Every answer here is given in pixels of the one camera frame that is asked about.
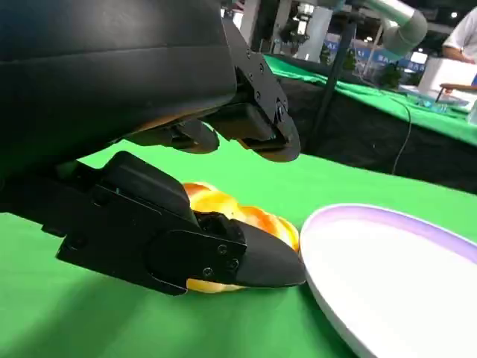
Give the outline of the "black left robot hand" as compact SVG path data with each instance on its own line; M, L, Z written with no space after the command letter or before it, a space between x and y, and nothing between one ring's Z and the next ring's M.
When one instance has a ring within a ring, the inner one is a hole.
M288 101L219 1L3 1L1 211L63 242L57 258L168 295L190 279L304 283L294 250L190 207L179 181L126 139L208 154L220 137L273 162L300 154Z

